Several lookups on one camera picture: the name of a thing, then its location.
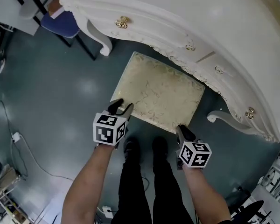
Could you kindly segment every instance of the person's left arm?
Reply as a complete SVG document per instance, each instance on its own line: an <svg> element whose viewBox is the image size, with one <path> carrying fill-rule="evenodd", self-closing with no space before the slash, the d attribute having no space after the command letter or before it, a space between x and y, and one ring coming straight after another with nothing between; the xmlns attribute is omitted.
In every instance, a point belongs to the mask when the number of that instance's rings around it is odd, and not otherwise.
<svg viewBox="0 0 280 224"><path fill-rule="evenodd" d="M114 146L101 144L93 151L66 195L62 209L62 224L94 222L113 149Z"/></svg>

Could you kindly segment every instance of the forearm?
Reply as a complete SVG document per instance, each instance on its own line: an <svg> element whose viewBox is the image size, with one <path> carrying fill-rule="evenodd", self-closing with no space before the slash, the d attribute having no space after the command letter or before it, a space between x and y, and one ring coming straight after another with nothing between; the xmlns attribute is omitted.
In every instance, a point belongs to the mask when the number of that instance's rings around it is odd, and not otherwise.
<svg viewBox="0 0 280 224"><path fill-rule="evenodd" d="M201 223L218 224L231 220L226 201L207 183L201 170L188 168L185 165L183 170Z"/></svg>
<svg viewBox="0 0 280 224"><path fill-rule="evenodd" d="M93 151L66 195L62 224L93 223L112 150L102 144Z"/></svg>

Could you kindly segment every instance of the cream upholstered cushion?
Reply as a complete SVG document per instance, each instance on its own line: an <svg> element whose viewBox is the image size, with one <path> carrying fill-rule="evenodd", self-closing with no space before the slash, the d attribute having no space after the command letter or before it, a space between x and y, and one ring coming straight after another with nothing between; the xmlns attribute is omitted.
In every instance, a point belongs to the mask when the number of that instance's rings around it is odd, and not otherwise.
<svg viewBox="0 0 280 224"><path fill-rule="evenodd" d="M177 125L191 121L204 89L176 69L134 52L111 100L123 98L121 110L133 103L133 116L175 133Z"/></svg>

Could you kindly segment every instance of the dresser leg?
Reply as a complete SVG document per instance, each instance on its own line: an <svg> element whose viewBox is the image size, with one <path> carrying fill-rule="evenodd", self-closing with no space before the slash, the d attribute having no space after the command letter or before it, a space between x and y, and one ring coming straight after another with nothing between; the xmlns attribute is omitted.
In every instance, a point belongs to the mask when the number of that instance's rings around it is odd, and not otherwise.
<svg viewBox="0 0 280 224"><path fill-rule="evenodd" d="M110 39L103 33L99 32L88 20L88 18L79 13L73 12L73 14L78 27L90 38L101 43L103 45L103 48L100 50L100 53L104 56L108 56L112 50L112 43Z"/></svg>
<svg viewBox="0 0 280 224"><path fill-rule="evenodd" d="M237 122L231 114L223 111L212 111L208 114L207 119L214 123L216 119L221 119L236 130L246 134L258 134L258 132L249 126Z"/></svg>

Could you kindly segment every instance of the person's leg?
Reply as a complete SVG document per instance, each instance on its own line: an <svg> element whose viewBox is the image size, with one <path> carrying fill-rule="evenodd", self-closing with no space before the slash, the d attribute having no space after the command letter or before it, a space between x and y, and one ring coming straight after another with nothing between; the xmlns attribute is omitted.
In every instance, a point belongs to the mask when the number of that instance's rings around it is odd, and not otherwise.
<svg viewBox="0 0 280 224"><path fill-rule="evenodd" d="M192 219L182 203L182 193L167 162L168 146L164 138L153 141L154 151L154 224L185 223Z"/></svg>
<svg viewBox="0 0 280 224"><path fill-rule="evenodd" d="M140 146L135 138L125 142L126 162L123 165L119 184L119 204L112 224L151 224L149 206L140 172Z"/></svg>

